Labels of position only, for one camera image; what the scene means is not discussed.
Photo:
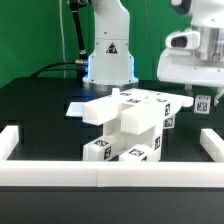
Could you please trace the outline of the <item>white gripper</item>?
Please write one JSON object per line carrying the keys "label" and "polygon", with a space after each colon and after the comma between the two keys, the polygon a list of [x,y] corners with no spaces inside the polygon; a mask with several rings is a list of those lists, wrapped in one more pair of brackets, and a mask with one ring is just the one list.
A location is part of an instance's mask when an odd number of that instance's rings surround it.
{"label": "white gripper", "polygon": [[159,59],[157,77],[160,81],[185,84],[185,92],[193,97],[192,85],[218,87],[214,106],[224,95],[224,62],[203,61],[190,51],[165,49]]}

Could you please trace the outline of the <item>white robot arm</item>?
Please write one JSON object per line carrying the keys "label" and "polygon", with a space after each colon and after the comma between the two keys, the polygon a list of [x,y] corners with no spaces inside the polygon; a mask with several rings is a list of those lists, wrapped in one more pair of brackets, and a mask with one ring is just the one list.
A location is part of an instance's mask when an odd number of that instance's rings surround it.
{"label": "white robot arm", "polygon": [[[161,81],[215,87],[224,95],[224,0],[170,0],[191,17],[191,27],[167,36],[157,70]],[[107,91],[136,86],[129,52],[130,15],[120,0],[92,0],[94,50],[87,59],[85,87]]]}

